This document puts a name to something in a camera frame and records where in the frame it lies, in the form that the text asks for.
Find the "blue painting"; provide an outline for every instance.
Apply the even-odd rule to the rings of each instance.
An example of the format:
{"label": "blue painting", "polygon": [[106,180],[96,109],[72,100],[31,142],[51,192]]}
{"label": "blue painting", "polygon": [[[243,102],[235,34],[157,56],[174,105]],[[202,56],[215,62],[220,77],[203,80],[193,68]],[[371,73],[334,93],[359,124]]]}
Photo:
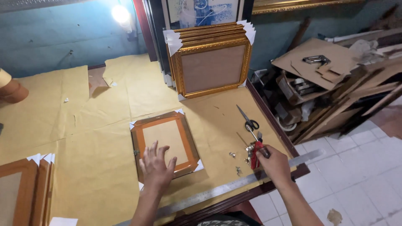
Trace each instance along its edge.
{"label": "blue painting", "polygon": [[168,0],[171,24],[180,28],[237,21],[239,0]]}

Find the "steel ruler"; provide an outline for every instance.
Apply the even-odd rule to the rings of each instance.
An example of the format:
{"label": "steel ruler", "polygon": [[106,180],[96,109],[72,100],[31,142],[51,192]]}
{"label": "steel ruler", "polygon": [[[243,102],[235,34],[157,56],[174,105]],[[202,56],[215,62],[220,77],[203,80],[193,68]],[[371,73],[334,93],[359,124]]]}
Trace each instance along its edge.
{"label": "steel ruler", "polygon": [[[296,158],[290,159],[289,160],[289,166],[294,167],[294,166],[300,165],[300,164],[305,163],[305,162],[307,162],[309,160],[317,158],[318,156],[321,156],[324,153],[325,153],[324,150],[318,149],[318,150],[309,152],[307,154],[303,154],[303,155],[298,156]],[[241,187],[243,187],[245,185],[251,184],[253,182],[256,182],[258,180],[264,179],[266,177],[267,177],[267,175],[265,174],[264,171],[262,172],[261,176],[258,177],[258,179],[255,176],[255,174],[250,174],[248,176],[241,177],[241,178],[239,178],[239,179],[237,179],[235,181],[232,181],[230,183],[227,183],[227,184],[212,188],[212,189],[210,189],[208,191],[198,193],[198,194],[193,195],[193,196],[191,196],[189,198],[183,199],[180,202],[173,203],[171,205],[167,205],[167,206],[159,208],[157,213],[156,213],[156,218],[159,219],[159,218],[171,215],[172,213],[175,213],[177,211],[183,210],[183,209],[188,208],[190,206],[199,204],[199,203],[201,203],[203,201],[212,199],[212,198],[217,197],[219,195],[225,194],[225,193],[227,193],[229,191],[233,191],[235,189],[241,188]],[[129,223],[130,223],[130,221],[128,220],[128,221],[122,222],[120,224],[116,224],[116,226],[129,225]]]}

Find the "scissors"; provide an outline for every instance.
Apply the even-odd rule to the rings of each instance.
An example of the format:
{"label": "scissors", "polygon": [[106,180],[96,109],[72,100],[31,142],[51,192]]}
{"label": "scissors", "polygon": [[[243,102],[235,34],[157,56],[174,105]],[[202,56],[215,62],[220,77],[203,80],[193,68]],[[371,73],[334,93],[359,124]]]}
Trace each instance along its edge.
{"label": "scissors", "polygon": [[246,119],[246,123],[245,123],[244,127],[246,128],[247,131],[250,131],[250,130],[247,128],[247,126],[251,129],[251,131],[254,131],[254,129],[259,129],[259,128],[260,128],[260,125],[259,125],[256,121],[250,120],[250,119],[247,117],[247,115],[242,111],[242,109],[241,109],[238,105],[236,105],[236,106],[237,106],[237,108],[239,109],[240,113],[243,115],[243,117]]}

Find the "light bulb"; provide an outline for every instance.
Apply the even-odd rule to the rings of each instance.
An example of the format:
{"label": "light bulb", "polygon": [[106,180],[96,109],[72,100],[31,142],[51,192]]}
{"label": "light bulb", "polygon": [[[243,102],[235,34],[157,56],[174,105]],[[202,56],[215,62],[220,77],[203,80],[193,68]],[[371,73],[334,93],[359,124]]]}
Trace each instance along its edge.
{"label": "light bulb", "polygon": [[130,20],[130,13],[121,5],[113,7],[112,16],[119,23],[124,23]]}

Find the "white tile floor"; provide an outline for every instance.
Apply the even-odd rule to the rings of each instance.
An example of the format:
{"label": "white tile floor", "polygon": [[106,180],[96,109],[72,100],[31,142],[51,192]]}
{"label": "white tile floor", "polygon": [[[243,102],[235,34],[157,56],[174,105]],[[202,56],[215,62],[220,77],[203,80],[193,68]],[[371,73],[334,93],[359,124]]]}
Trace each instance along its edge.
{"label": "white tile floor", "polygon": [[[371,121],[349,135],[296,145],[299,154],[322,148],[307,162],[311,173],[298,178],[301,193],[325,226],[334,209],[340,226],[402,226],[402,140],[390,138]],[[291,226],[279,192],[252,199],[265,226]]]}

